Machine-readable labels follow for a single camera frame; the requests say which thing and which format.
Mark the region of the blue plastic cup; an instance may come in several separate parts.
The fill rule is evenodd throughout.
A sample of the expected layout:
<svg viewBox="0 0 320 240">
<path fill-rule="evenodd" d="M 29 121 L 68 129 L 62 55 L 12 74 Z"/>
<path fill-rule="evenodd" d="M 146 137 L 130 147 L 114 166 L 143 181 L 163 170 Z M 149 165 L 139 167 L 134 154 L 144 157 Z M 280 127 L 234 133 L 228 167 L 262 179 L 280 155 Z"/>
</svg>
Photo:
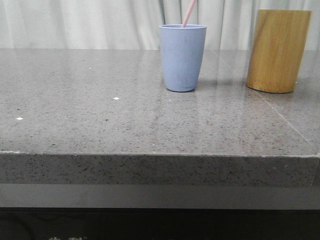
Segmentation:
<svg viewBox="0 0 320 240">
<path fill-rule="evenodd" d="M 167 24 L 161 25 L 159 30 L 165 87 L 173 92 L 194 90 L 201 71 L 207 27 Z"/>
</svg>

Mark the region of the pink chopstick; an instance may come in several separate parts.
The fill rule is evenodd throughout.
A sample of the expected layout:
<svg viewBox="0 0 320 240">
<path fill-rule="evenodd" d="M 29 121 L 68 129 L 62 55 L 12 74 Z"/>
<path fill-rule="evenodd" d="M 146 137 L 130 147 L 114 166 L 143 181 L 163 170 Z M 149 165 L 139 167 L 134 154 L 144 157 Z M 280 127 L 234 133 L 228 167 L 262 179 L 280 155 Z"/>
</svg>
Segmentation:
<svg viewBox="0 0 320 240">
<path fill-rule="evenodd" d="M 185 28 L 187 26 L 188 20 L 189 20 L 189 18 L 191 16 L 191 13 L 193 11 L 193 8 L 194 8 L 195 4 L 196 4 L 196 0 L 191 0 L 190 1 L 189 5 L 188 5 L 188 8 L 187 8 L 187 11 L 185 13 L 184 19 L 182 21 L 182 25 L 181 25 L 182 28 Z"/>
</svg>

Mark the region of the bamboo cylindrical holder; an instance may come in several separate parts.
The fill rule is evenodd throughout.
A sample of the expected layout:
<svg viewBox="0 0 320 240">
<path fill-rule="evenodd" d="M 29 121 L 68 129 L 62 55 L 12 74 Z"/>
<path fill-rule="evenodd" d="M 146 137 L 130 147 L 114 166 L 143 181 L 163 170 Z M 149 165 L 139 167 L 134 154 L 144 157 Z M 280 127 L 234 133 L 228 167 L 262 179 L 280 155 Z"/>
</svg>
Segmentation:
<svg viewBox="0 0 320 240">
<path fill-rule="evenodd" d="M 312 12 L 260 9 L 246 86 L 266 93 L 295 90 Z"/>
</svg>

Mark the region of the white curtain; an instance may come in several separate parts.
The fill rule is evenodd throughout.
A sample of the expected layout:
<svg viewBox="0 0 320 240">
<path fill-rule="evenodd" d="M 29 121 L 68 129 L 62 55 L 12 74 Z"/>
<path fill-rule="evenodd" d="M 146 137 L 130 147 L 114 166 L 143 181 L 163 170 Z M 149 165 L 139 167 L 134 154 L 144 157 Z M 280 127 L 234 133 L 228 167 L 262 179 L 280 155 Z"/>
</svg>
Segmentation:
<svg viewBox="0 0 320 240">
<path fill-rule="evenodd" d="M 3 0 L 0 46 L 157 50 L 160 25 L 180 24 L 188 5 L 187 0 Z M 199 0 L 188 22 L 207 27 L 207 50 L 248 50 L 262 9 L 311 11 L 305 48 L 320 48 L 317 0 Z"/>
</svg>

